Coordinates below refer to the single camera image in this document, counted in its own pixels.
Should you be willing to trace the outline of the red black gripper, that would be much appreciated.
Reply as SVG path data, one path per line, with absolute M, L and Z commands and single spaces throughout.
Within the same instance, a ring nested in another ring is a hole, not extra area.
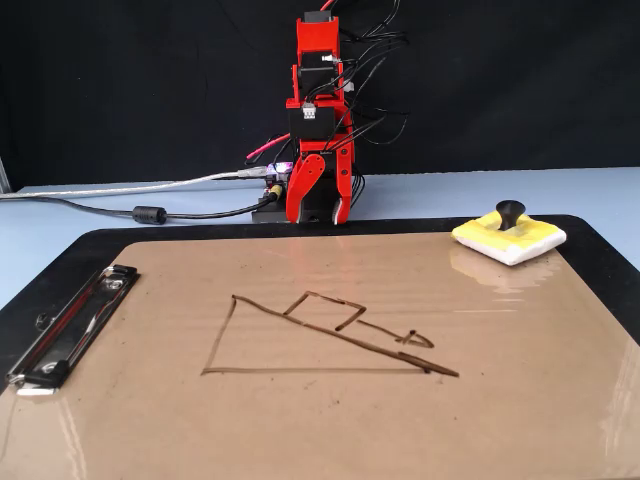
M 352 201 L 352 164 L 354 144 L 352 114 L 346 103 L 322 100 L 317 106 L 287 100 L 291 148 L 302 151 L 336 150 L 336 188 L 338 200 L 333 223 L 347 221 Z M 300 158 L 291 173 L 286 194 L 286 218 L 291 223 L 310 220 L 325 208 L 321 190 L 316 186 L 325 170 L 325 160 L 317 153 Z

